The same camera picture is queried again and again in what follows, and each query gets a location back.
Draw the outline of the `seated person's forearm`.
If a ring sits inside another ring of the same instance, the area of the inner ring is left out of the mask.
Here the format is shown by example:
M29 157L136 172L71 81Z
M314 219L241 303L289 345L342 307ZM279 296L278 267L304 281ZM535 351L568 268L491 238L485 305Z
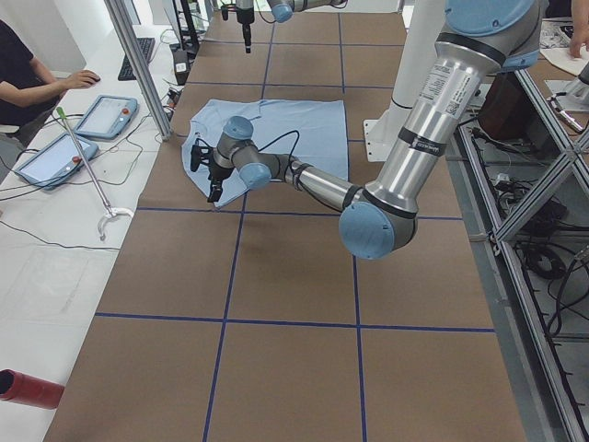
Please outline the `seated person's forearm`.
M62 97L68 90L67 81L58 80L45 64L37 57L29 61L33 73L42 81L40 86L18 88L15 85L3 81L1 83L1 100L24 108L40 104L50 99Z

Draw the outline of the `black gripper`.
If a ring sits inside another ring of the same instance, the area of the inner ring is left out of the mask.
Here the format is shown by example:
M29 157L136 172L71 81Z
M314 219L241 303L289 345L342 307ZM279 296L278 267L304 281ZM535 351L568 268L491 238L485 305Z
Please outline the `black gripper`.
M223 181L230 177L230 168L220 166L214 159L209 160L210 191L207 202L214 204L220 201L223 194Z
M242 25L242 36L246 53L251 53L251 27L254 23L253 0L236 0L237 22Z

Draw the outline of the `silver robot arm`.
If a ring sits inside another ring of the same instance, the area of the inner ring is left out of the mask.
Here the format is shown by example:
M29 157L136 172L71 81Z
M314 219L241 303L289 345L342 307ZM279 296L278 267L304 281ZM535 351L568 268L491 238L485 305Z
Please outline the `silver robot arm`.
M270 12L273 16L273 23L284 23L289 20L294 13L303 12L322 6L334 8L344 8L347 1L344 0L277 0L267 2ZM237 16L237 22L241 25L242 36L246 53L251 53L252 34L251 25L255 22L255 7L253 1L235 1L228 6L222 7L223 20L228 20L228 15L233 12Z
M207 165L211 203L233 172L249 190L271 180L290 183L340 212L341 241L352 255L380 259L413 239L417 196L482 79L537 61L544 8L542 1L446 2L436 59L378 177L364 186L293 155L262 152L251 139L252 124L240 116L227 121L208 154L192 152L191 169Z

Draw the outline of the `seated person's hand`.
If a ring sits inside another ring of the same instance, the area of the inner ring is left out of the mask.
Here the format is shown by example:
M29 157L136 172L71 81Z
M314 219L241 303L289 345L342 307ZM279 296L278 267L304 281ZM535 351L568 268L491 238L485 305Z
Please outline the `seated person's hand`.
M100 76L90 70L81 70L69 75L64 80L67 90L88 88L96 85L100 81Z

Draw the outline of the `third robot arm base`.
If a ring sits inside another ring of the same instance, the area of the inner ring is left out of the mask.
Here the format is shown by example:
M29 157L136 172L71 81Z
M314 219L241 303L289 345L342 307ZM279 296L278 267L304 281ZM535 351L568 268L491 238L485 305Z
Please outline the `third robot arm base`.
M559 92L553 93L547 102L553 112L577 134L582 134L586 125L578 123L563 107L564 104L588 106L588 64L567 86Z

